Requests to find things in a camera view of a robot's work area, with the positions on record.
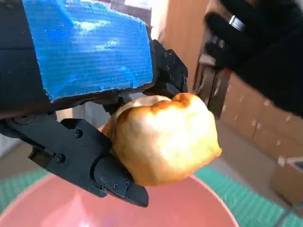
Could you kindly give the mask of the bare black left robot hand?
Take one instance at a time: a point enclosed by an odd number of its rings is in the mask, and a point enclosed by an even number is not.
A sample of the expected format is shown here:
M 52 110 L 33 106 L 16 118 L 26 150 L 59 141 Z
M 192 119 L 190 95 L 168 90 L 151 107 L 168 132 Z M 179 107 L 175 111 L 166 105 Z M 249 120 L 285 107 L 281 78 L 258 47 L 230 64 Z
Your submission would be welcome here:
M 100 198 L 147 207 L 146 189 L 84 119 L 56 112 L 95 102 L 113 114 L 131 93 L 187 92 L 187 68 L 141 19 L 99 1 L 0 3 L 0 132 L 33 148 L 29 159 Z

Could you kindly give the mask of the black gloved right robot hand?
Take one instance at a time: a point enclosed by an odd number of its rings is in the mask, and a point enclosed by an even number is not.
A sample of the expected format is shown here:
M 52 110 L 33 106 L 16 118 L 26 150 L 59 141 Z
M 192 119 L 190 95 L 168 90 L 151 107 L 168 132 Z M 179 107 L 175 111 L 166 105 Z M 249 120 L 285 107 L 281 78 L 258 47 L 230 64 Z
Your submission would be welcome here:
M 303 10 L 295 0 L 224 0 L 244 25 L 219 24 L 217 62 L 233 70 L 275 106 L 303 114 Z

